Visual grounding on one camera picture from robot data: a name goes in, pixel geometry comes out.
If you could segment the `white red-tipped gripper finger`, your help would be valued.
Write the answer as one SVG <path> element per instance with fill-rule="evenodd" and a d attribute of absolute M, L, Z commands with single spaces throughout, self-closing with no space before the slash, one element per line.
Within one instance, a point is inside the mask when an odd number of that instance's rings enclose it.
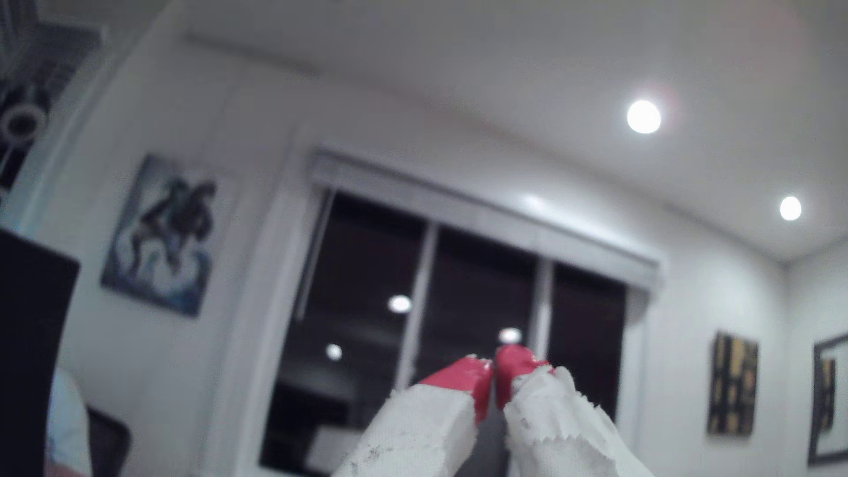
<path fill-rule="evenodd" d="M 487 415 L 493 362 L 463 356 L 394 392 L 333 476 L 454 476 Z"/>
<path fill-rule="evenodd" d="M 652 476 L 563 366 L 519 344 L 495 354 L 506 445 L 521 476 Z"/>

